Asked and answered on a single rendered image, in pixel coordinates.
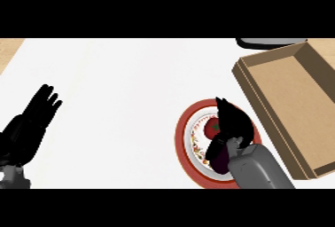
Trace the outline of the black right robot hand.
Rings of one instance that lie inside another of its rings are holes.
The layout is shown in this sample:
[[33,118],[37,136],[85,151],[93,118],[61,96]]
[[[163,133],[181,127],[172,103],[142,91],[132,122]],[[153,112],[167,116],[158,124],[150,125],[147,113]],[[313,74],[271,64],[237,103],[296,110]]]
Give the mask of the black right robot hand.
[[213,160],[219,156],[229,139],[243,138],[238,149],[247,148],[254,140],[254,126],[247,113],[225,98],[217,98],[216,103],[220,132],[207,149],[207,160]]

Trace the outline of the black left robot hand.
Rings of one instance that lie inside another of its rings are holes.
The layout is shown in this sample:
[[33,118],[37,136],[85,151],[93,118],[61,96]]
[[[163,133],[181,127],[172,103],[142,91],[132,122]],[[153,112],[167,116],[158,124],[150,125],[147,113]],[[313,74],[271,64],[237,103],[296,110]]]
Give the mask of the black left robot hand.
[[0,132],[0,167],[23,167],[32,162],[63,103],[54,86],[43,84],[24,113],[12,119]]

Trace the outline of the red tomato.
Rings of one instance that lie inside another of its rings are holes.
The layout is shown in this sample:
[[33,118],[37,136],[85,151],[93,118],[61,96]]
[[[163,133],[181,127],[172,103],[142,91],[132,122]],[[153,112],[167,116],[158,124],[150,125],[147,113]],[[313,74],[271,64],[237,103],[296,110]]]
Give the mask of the red tomato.
[[204,125],[204,135],[213,140],[215,136],[220,133],[219,119],[212,118]]

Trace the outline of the red-rimmed patterned plate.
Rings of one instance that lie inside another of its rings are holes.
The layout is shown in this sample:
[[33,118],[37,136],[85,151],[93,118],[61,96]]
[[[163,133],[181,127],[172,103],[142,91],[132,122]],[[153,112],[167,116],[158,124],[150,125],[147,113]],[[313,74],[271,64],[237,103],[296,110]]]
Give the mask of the red-rimmed patterned plate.
[[206,99],[191,105],[179,118],[175,136],[179,163],[201,187],[237,189],[237,181],[231,174],[216,174],[204,163],[204,152],[212,143],[204,134],[204,127],[210,119],[217,116],[216,112],[216,100]]

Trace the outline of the brown cardboard box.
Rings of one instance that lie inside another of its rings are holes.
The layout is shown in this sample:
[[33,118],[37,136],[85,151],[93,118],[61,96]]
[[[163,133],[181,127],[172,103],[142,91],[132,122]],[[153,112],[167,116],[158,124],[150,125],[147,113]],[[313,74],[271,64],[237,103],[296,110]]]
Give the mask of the brown cardboard box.
[[232,72],[293,179],[335,172],[335,38],[248,55]]

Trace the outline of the dark purple eggplant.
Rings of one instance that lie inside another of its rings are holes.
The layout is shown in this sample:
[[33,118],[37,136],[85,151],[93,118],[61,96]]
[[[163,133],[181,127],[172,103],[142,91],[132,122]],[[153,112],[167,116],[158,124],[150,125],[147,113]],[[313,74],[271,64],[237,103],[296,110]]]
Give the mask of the dark purple eggplant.
[[229,172],[228,164],[229,164],[229,152],[225,147],[217,157],[210,160],[210,164],[213,170],[217,174],[225,175]]

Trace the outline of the dark grey round appliance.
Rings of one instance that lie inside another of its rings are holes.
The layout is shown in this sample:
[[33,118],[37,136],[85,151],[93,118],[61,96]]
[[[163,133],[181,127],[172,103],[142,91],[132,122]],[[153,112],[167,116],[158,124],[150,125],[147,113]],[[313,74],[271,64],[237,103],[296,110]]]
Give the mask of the dark grey round appliance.
[[237,44],[246,49],[272,50],[305,41],[306,38],[238,38]]

